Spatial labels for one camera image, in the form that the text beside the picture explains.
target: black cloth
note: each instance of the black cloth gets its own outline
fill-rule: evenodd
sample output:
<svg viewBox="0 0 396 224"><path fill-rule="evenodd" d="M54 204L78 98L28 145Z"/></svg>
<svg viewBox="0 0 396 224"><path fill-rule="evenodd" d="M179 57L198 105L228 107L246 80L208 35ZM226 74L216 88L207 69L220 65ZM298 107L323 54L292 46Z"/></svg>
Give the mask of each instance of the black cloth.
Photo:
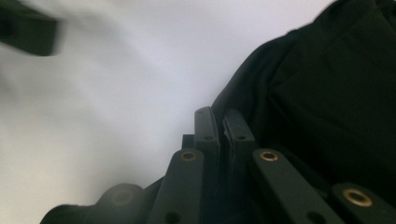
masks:
<svg viewBox="0 0 396 224"><path fill-rule="evenodd" d="M353 182L396 206L395 5L336 1L262 45L212 105L218 123L237 109L314 186Z"/></svg>

